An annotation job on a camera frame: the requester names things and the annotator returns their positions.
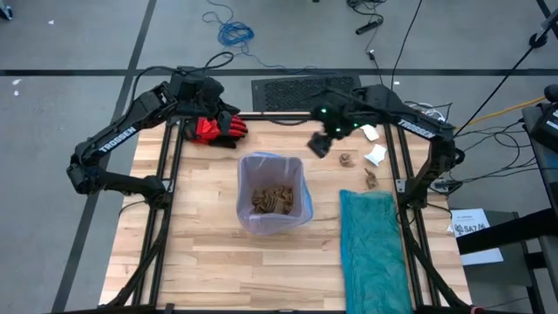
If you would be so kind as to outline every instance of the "paper scrap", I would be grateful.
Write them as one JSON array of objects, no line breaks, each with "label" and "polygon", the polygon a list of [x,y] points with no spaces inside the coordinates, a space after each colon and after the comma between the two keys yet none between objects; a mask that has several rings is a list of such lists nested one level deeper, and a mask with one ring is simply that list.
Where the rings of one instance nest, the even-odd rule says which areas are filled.
[{"label": "paper scrap", "polygon": [[[485,211],[482,208],[452,210],[452,215],[453,230],[456,237],[490,227]],[[461,262],[465,266],[503,261],[504,258],[500,249],[487,249],[461,256]]]},{"label": "paper scrap", "polygon": [[374,165],[376,165],[376,167],[380,167],[380,161],[384,160],[385,158],[385,151],[387,149],[383,146],[380,145],[374,145],[374,148],[372,148],[372,151],[365,155],[364,157],[369,160],[371,163],[373,163]]},{"label": "paper scrap", "polygon": [[366,138],[369,141],[377,140],[377,139],[380,138],[380,136],[378,135],[378,132],[376,132],[376,128],[374,128],[374,126],[365,125],[365,126],[361,126],[360,128],[363,129],[364,135],[366,135]]}]

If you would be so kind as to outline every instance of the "concrete floor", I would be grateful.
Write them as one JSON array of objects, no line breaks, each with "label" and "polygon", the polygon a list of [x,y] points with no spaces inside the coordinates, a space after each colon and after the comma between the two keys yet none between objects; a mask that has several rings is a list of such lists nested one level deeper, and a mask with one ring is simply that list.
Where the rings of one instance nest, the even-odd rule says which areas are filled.
[{"label": "concrete floor", "polygon": [[[15,13],[0,21],[0,174],[7,183],[0,189],[0,309],[3,313],[51,311],[72,241],[78,229],[85,197],[76,195],[65,175],[74,146],[109,123],[117,99],[127,94],[122,75],[12,76],[2,70],[132,70],[149,65],[203,65],[221,50],[217,25],[205,24],[201,14],[217,10],[202,1],[180,0],[8,0]],[[137,64],[130,62],[149,3],[156,3]],[[235,20],[255,30],[251,51],[268,64],[291,68],[315,65],[327,68],[369,69],[364,47],[371,38],[354,34],[367,18],[349,10],[344,1],[221,0],[235,9]],[[371,48],[380,67],[391,69],[398,55],[417,0],[389,0],[378,7],[385,17]],[[552,10],[558,0],[546,0]],[[407,41],[399,69],[507,69],[527,49],[527,39],[544,16],[535,0],[425,0]],[[558,40],[526,59],[527,68],[558,69]],[[262,68],[252,58],[239,57],[227,69]],[[86,75],[87,72],[76,72]],[[450,121],[460,125],[500,81],[497,76],[397,76],[402,99],[431,104],[453,102]],[[14,79],[22,79],[13,85]],[[139,91],[158,84],[162,77],[146,77]],[[219,77],[226,87],[223,98],[243,110],[252,110],[251,79]],[[364,85],[378,77],[363,76]],[[542,95],[553,76],[514,76],[482,113],[494,112]],[[478,128],[504,126],[519,112],[479,123]],[[527,143],[527,139],[517,136]],[[458,140],[460,147],[477,140]],[[127,173],[134,140],[112,154],[108,167]],[[504,166],[514,150],[487,141],[468,152],[454,171],[457,178],[484,174]],[[521,160],[533,156],[522,150]],[[99,197],[65,307],[97,305],[116,229],[122,196]],[[504,179],[486,179],[465,185],[450,199],[454,207],[518,211],[521,215],[546,208],[537,172]],[[548,312],[557,311],[548,274],[538,273]],[[518,287],[470,282],[476,304],[499,304],[526,293]],[[528,301],[498,307],[529,312]]]}]

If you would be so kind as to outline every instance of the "plastic container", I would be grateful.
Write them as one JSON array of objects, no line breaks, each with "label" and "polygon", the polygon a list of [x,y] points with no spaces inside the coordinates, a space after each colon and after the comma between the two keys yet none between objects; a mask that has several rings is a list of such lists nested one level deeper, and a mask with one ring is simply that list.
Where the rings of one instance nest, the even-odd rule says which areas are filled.
[{"label": "plastic container", "polygon": [[[293,188],[293,208],[288,215],[255,214],[254,189],[285,185]],[[314,210],[304,179],[303,162],[297,157],[253,153],[238,161],[236,214],[242,226],[257,235],[272,235],[292,229],[312,219]]]}]

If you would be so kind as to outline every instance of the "teal towel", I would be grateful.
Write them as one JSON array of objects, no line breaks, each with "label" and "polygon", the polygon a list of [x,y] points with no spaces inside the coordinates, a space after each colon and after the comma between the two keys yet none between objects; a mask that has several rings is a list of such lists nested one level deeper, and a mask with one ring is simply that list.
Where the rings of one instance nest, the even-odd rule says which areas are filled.
[{"label": "teal towel", "polygon": [[412,313],[393,196],[341,190],[347,314]]}]

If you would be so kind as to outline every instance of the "wooden table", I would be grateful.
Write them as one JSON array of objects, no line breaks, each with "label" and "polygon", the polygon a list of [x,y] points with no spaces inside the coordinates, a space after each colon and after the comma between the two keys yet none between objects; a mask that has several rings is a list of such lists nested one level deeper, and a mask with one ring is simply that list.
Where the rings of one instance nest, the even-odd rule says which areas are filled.
[{"label": "wooden table", "polygon": [[[177,309],[343,310],[339,189],[366,191],[367,167],[378,177],[378,190],[394,192],[390,157],[386,155],[380,167],[365,160],[363,155],[371,151],[373,144],[361,130],[336,141],[330,153],[320,160],[306,147],[311,134],[320,129],[317,122],[278,126],[249,121],[248,128],[248,137],[236,150],[184,144],[158,307],[174,303]],[[163,126],[141,132],[131,175],[155,174],[163,132]],[[374,143],[385,147],[384,129],[379,127],[378,132],[380,139]],[[404,174],[399,144],[394,140],[400,173]],[[412,134],[407,134],[407,141],[417,173],[425,161],[428,142]],[[273,236],[251,235],[242,229],[235,212],[237,161],[254,151],[303,160],[314,204],[312,221]],[[350,154],[356,166],[341,167],[338,158],[342,153]],[[137,195],[126,197],[124,204],[138,200],[141,198]],[[430,195],[429,202],[447,206],[439,195]],[[116,295],[139,262],[147,210],[146,205],[136,205],[120,217],[101,304]],[[457,243],[446,231],[449,214],[425,208],[423,216],[434,266],[457,295],[470,303]],[[425,274],[418,261],[417,265],[423,298],[429,304]],[[148,291],[144,289],[143,303]]]}]

